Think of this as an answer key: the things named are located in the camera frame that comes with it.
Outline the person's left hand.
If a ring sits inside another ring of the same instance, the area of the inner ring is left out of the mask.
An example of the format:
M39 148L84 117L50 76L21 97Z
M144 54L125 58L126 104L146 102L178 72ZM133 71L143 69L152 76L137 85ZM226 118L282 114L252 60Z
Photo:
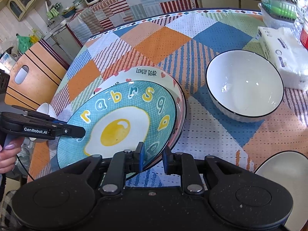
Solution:
M4 148L1 146L0 153L0 173L6 174L12 171L15 167L17 154L21 152L21 145L23 144L24 137L19 137L12 140Z

